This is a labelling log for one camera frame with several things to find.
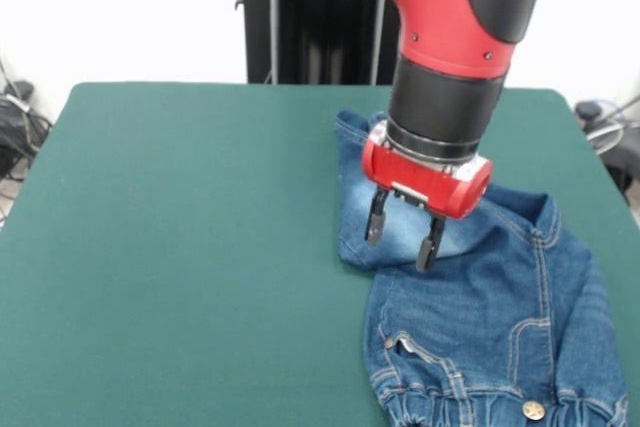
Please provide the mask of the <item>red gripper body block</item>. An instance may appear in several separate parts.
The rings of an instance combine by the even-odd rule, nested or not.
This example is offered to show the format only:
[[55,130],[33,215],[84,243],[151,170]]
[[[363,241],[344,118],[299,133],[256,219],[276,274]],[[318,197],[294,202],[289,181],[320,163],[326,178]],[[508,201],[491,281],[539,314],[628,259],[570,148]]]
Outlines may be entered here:
[[493,164],[480,155],[460,166],[416,160],[392,146],[387,123],[380,121],[366,138],[362,169],[382,189],[413,199],[436,214],[460,219],[484,195]]

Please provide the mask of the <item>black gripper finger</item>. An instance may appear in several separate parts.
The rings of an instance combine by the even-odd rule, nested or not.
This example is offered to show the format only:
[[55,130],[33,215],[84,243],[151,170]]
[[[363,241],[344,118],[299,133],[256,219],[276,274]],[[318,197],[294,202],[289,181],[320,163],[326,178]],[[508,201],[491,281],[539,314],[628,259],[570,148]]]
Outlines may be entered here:
[[418,257],[416,259],[416,270],[418,272],[428,271],[435,262],[444,234],[445,225],[445,217],[434,215],[431,218],[430,230],[421,243]]
[[371,201],[364,239],[371,244],[376,244],[384,229],[386,214],[384,211],[388,191],[377,188]]

